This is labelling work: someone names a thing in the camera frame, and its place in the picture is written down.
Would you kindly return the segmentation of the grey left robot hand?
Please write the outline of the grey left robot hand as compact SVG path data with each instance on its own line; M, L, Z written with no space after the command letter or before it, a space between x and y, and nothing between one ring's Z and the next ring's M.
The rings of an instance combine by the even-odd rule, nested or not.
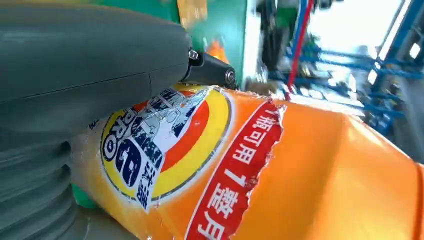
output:
M171 21L116 7L0 4L0 149L68 139L177 83L234 89L234 69Z

